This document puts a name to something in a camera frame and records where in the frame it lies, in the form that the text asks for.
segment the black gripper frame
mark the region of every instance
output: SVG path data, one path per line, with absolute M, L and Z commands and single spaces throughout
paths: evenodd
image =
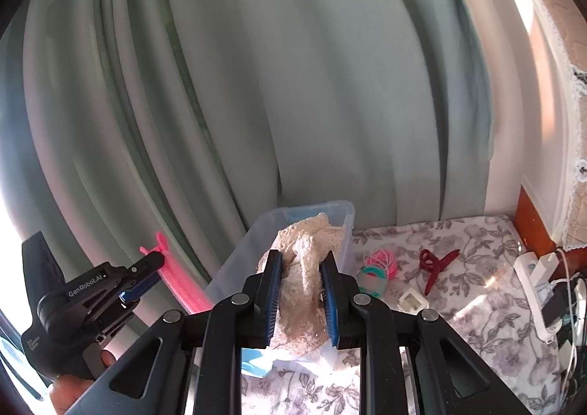
M 420 415 L 528 415 L 435 311 L 414 316 L 367 295 L 356 298 L 356 281 L 339 274 L 332 253 L 320 270 L 331 338 L 339 349 L 361 352 L 360 415 L 407 415 L 400 347 Z M 68 415 L 239 415 L 241 348 L 269 344 L 281 273 L 281 254 L 271 251 L 265 272 L 250 276 L 242 293 L 200 314 L 165 313 Z
M 64 374 L 96 380 L 106 370 L 102 348 L 134 316 L 140 301 L 123 302 L 121 292 L 132 292 L 163 263 L 156 251 L 129 268 L 103 263 L 45 295 L 21 337 L 30 365 L 51 380 Z

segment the bed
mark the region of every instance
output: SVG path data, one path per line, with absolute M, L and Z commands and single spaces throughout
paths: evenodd
M 428 299 L 483 358 L 532 414 L 559 409 L 560 376 L 556 345 L 539 340 L 524 291 L 512 267 L 525 252 L 507 216 L 477 216 L 353 232 L 349 248 L 355 272 L 363 257 L 389 248 L 398 274 L 382 299 L 395 307 L 408 285 L 423 292 L 428 273 L 419 269 L 422 249 L 438 257 L 459 249 L 435 282 Z M 263 379 L 242 377 L 243 413 L 351 415 L 359 408 L 359 354 L 340 351 L 335 371 L 315 377 L 274 368 Z M 407 361 L 404 375 L 409 377 Z M 416 413 L 407 383 L 410 413 Z

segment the white cable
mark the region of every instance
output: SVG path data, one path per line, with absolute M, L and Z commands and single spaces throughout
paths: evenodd
M 573 280 L 579 276 L 580 276 L 580 273 L 575 273 L 571 276 L 570 280 Z M 551 288 L 554 288 L 560 282 L 567 282 L 567 281 L 568 281 L 568 279 L 566 279 L 565 277 L 563 277 L 561 279 L 555 279 L 554 281 L 551 281 Z
M 573 308 L 572 308 L 573 299 L 570 296 L 569 265 L 566 262 L 566 253 L 561 248 L 557 248 L 557 251 L 562 257 L 562 263 L 565 265 L 566 292 L 569 297 L 570 333 L 573 338 L 573 350 L 570 354 L 569 366 L 566 369 L 565 380 L 563 381 L 563 384 L 562 384 L 562 395 L 561 395 L 561 408 L 562 408 L 562 404 L 565 402 L 566 393 L 568 391 L 567 384 L 569 383 L 569 378 L 570 378 L 571 373 L 574 372 L 574 369 L 571 370 L 571 367 L 573 366 L 573 362 L 575 363 L 575 366 L 576 366 L 577 347 L 576 347 L 575 324 L 574 324 L 574 320 L 573 320 Z

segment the clear plastic box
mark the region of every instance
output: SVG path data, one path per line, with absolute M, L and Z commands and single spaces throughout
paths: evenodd
M 216 304 L 243 288 L 247 277 L 256 273 L 260 257 L 271 248 L 279 230 L 318 213 L 325 213 L 332 226 L 344 225 L 346 233 L 340 246 L 340 253 L 335 255 L 335 258 L 338 270 L 345 273 L 345 269 L 349 268 L 347 250 L 354 222 L 354 206 L 351 202 L 329 201 L 307 207 L 276 208 L 255 221 L 214 276 L 205 290 L 210 301 Z

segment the gray curtain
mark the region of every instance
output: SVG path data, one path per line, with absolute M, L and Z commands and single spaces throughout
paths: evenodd
M 70 273 L 161 230 L 205 285 L 278 205 L 348 199 L 356 227 L 483 211 L 462 0 L 27 0 L 0 43 L 3 194 Z M 175 304 L 157 290 L 154 313 Z

